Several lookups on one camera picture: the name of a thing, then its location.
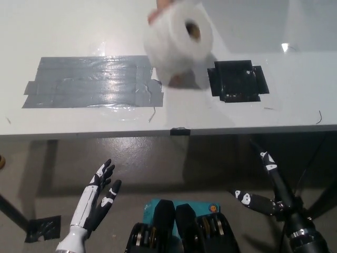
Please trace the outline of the bare person hand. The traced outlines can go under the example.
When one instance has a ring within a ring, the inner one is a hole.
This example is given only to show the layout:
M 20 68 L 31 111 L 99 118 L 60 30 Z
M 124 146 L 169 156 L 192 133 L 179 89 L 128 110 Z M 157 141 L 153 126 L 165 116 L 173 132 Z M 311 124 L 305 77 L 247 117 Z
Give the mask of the bare person hand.
M 156 9 L 153 9 L 148 17 L 147 22 L 149 25 L 151 25 L 155 19 L 168 7 L 170 7 L 173 3 L 175 3 L 174 0 L 157 0 L 156 1 Z M 183 74 L 177 74 L 175 76 L 172 76 L 171 80 L 169 81 L 169 86 L 178 86 L 182 83 L 183 80 Z

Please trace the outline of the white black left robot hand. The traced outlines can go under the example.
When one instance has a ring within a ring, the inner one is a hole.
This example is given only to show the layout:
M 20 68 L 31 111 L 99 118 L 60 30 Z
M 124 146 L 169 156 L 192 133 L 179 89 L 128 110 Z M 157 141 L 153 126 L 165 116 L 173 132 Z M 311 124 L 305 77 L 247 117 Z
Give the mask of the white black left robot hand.
M 121 187 L 116 180 L 105 197 L 98 201 L 102 190 L 111 182 L 115 165 L 108 159 L 96 171 L 85 187 L 74 211 L 68 235 L 58 244 L 56 252 L 86 252 L 85 241 L 95 231 L 110 210 Z

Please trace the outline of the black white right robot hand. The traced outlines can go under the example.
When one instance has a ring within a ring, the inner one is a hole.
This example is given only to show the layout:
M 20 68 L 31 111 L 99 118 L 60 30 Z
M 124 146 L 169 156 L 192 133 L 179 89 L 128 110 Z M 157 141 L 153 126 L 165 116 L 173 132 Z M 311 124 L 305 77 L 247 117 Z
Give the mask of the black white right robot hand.
M 274 216 L 277 221 L 283 221 L 286 236 L 289 238 L 315 234 L 315 225 L 305 214 L 303 201 L 295 196 L 270 153 L 253 141 L 251 145 L 272 182 L 274 199 L 239 189 L 230 190 L 231 195 L 243 206 L 267 216 Z

